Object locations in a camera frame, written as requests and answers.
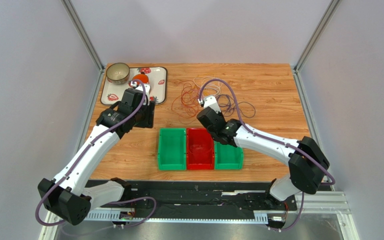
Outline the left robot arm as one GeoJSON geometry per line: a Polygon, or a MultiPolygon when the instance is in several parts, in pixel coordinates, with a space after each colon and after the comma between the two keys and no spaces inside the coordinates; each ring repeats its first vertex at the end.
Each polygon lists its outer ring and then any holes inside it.
{"type": "Polygon", "coordinates": [[[37,186],[39,206],[57,215],[63,223],[80,224],[95,208],[132,197],[130,183],[112,178],[106,183],[86,184],[107,152],[134,127],[153,127],[156,103],[145,86],[128,88],[122,99],[104,110],[90,136],[68,165],[53,179],[42,179],[37,186]]]}

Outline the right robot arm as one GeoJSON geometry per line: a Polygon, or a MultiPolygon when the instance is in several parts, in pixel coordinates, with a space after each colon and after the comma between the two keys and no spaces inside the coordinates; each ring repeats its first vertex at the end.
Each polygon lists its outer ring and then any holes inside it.
{"type": "Polygon", "coordinates": [[[311,137],[282,138],[237,119],[226,121],[222,113],[210,107],[204,108],[197,119],[217,143],[253,150],[288,166],[289,172],[275,179],[266,191],[271,200],[284,201],[299,192],[314,195],[328,175],[330,163],[311,137]]]}

